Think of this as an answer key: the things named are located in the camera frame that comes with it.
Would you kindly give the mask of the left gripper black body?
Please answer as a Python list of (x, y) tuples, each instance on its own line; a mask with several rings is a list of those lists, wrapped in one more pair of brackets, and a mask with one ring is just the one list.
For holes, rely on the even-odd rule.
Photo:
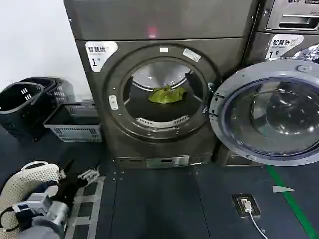
[(64, 178), (60, 181), (58, 192), (56, 195), (50, 197), (53, 201), (59, 201), (66, 204), (68, 207), (73, 206), (74, 197), (79, 190), (83, 187), (83, 181), (77, 177)]

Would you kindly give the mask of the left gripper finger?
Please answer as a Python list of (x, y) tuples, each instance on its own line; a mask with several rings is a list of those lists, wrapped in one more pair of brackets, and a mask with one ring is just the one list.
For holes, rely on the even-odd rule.
[(74, 159), (69, 160), (59, 171), (59, 186), (68, 186), (75, 182), (75, 176), (70, 173)]
[(85, 188), (94, 183), (100, 176), (99, 168), (90, 168), (77, 176), (77, 188)]

